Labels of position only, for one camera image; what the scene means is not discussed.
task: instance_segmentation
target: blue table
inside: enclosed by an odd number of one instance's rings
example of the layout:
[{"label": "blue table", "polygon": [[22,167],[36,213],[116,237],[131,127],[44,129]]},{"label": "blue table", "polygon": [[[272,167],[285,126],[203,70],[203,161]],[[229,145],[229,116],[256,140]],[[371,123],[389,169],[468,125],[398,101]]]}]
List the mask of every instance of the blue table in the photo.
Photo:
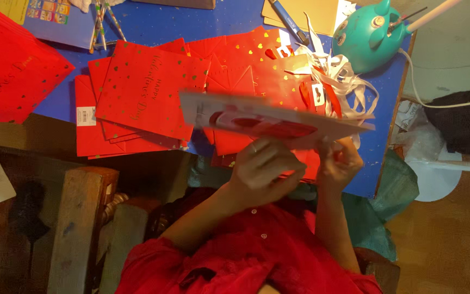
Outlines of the blue table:
[{"label": "blue table", "polygon": [[[128,41],[155,46],[180,37],[184,37],[184,40],[189,42],[248,32],[262,25],[262,5],[262,0],[217,0],[217,7],[214,10],[197,10],[126,1],[114,6],[113,10],[117,19],[121,22],[122,30]],[[316,17],[316,14],[311,13],[310,16]],[[272,26],[264,27],[266,29],[275,28]],[[105,23],[105,31],[107,39],[114,40],[118,38],[119,34],[111,22]],[[329,52],[331,37],[323,35],[319,35],[319,37],[324,44],[324,51]],[[402,48],[406,51],[409,48],[409,42],[410,38],[406,38],[402,44]],[[34,112],[75,123],[74,77],[80,74],[89,74],[87,62],[110,56],[113,50],[96,51],[94,54],[89,54],[87,50],[59,44],[54,46],[76,69],[39,104]],[[380,93],[379,103],[374,111],[376,118],[371,121],[375,124],[376,131],[360,135],[362,145],[359,153],[366,164],[351,184],[348,185],[345,192],[367,198],[373,198],[375,195],[388,135],[391,130],[393,111],[397,105],[404,66],[405,58],[398,54],[382,68],[362,76],[372,83]],[[374,94],[367,91],[366,98],[372,99]],[[195,131],[188,151],[211,155],[213,147],[207,143],[206,138],[200,131]]]}]

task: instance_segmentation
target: hand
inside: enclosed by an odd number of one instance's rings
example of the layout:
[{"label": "hand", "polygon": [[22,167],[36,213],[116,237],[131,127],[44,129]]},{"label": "hand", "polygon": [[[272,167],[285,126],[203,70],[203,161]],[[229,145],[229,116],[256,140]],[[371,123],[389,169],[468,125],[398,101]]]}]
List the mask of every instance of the hand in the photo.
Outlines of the hand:
[{"label": "hand", "polygon": [[[272,203],[293,191],[304,176],[306,165],[280,141],[260,138],[244,148],[235,161],[230,181],[221,189],[237,211]],[[279,181],[288,170],[293,173]]]},{"label": "hand", "polygon": [[339,194],[355,177],[364,162],[351,140],[345,137],[336,141],[342,149],[335,151],[331,144],[319,142],[317,150],[320,156],[320,167],[317,184],[326,194]]}]

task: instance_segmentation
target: stack of gift bags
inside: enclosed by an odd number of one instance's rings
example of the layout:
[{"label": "stack of gift bags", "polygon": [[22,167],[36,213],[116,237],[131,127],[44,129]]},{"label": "stack of gift bags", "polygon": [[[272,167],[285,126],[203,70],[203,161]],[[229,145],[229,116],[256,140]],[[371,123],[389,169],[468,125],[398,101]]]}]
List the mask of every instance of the stack of gift bags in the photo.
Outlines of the stack of gift bags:
[{"label": "stack of gift bags", "polygon": [[[77,154],[111,157],[185,149],[193,126],[184,123],[179,91],[254,96],[275,107],[316,112],[308,56],[295,56],[289,34],[258,27],[248,33],[157,47],[119,40],[112,57],[88,62],[90,75],[75,79]],[[254,137],[204,128],[215,145],[212,165],[233,167],[236,154]],[[319,157],[295,151],[308,165],[305,182],[315,179]]]},{"label": "stack of gift bags", "polygon": [[22,124],[74,66],[0,12],[0,122]]}]

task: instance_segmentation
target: blue utility knife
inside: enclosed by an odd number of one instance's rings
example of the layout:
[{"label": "blue utility knife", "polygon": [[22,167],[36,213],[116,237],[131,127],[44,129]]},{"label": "blue utility knife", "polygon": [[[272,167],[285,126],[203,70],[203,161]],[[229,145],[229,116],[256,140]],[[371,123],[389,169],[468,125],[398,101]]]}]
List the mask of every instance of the blue utility knife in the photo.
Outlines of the blue utility knife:
[{"label": "blue utility knife", "polygon": [[304,32],[297,26],[297,24],[293,21],[291,16],[286,12],[284,9],[284,6],[278,0],[268,0],[271,3],[271,6],[273,7],[273,10],[277,12],[278,17],[282,20],[284,25],[289,29],[289,31],[295,35],[299,43],[303,45],[309,45],[309,38],[306,37]]}]

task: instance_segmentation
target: wooden table edge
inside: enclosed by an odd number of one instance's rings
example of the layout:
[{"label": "wooden table edge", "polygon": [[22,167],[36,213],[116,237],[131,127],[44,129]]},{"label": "wooden table edge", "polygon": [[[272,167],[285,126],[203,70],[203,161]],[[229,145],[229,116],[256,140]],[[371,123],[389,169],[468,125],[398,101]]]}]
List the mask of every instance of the wooden table edge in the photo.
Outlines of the wooden table edge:
[{"label": "wooden table edge", "polygon": [[[413,54],[413,46],[415,44],[417,32],[418,30],[416,30],[411,36],[411,42],[409,43],[409,50],[407,50],[408,51],[407,54],[409,54],[409,56]],[[382,179],[382,173],[384,172],[385,154],[388,151],[389,142],[391,141],[391,135],[393,133],[393,126],[395,125],[396,113],[398,112],[400,98],[401,98],[402,92],[404,91],[404,85],[405,85],[405,80],[407,78],[408,70],[409,70],[409,61],[406,60],[404,73],[401,76],[400,88],[398,89],[398,95],[396,96],[396,104],[393,110],[393,117],[391,118],[391,125],[389,126],[388,141],[387,141],[387,144],[385,145],[384,157],[382,158],[382,166],[380,167],[380,175],[378,176],[378,181],[376,182],[375,195],[373,199],[376,198],[376,194],[378,193],[378,188],[380,187],[380,180]]]}]

